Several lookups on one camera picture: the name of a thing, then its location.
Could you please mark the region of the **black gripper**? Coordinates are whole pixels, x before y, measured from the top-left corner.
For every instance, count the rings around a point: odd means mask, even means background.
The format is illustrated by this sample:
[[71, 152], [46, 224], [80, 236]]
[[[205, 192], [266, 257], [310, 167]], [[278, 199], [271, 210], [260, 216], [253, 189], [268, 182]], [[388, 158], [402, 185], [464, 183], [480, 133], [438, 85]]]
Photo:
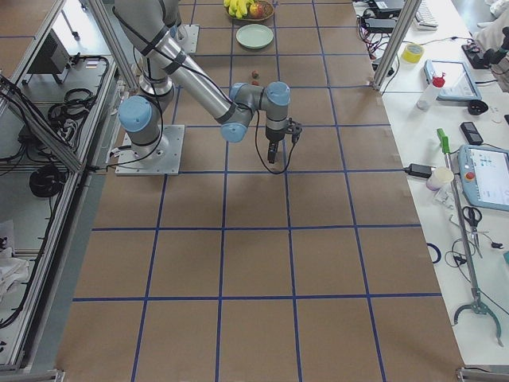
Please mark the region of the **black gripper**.
[[269, 163], [276, 162], [276, 155], [278, 152], [278, 145], [285, 137], [284, 130], [265, 129], [265, 136], [269, 141], [267, 160]]

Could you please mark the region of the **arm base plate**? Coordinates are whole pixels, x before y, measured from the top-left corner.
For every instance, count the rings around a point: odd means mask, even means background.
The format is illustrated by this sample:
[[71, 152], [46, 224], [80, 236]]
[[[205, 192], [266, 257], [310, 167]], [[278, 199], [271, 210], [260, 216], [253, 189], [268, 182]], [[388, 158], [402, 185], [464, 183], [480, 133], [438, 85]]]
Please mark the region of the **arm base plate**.
[[118, 176], [178, 175], [184, 134], [184, 125], [164, 125], [162, 139], [157, 146], [156, 141], [151, 146], [140, 147], [132, 145], [125, 133], [122, 144], [130, 148], [120, 152], [115, 173]]
[[197, 42], [200, 26], [181, 24], [177, 27], [175, 40], [178, 45], [188, 54], [194, 54], [197, 50]]

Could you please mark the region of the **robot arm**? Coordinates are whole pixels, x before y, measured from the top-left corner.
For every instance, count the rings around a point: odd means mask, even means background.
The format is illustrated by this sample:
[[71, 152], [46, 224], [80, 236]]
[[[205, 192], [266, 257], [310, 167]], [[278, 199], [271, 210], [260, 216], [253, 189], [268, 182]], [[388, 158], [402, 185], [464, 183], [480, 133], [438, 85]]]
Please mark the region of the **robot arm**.
[[181, 16], [178, 1], [116, 1], [114, 15], [130, 43], [145, 57], [140, 85], [158, 96], [174, 80], [221, 125], [228, 142], [240, 142], [254, 114], [266, 113], [267, 161], [275, 162], [278, 145], [288, 134], [292, 143], [301, 128], [288, 116], [290, 89], [284, 82], [266, 87], [236, 83], [225, 95], [177, 42]]

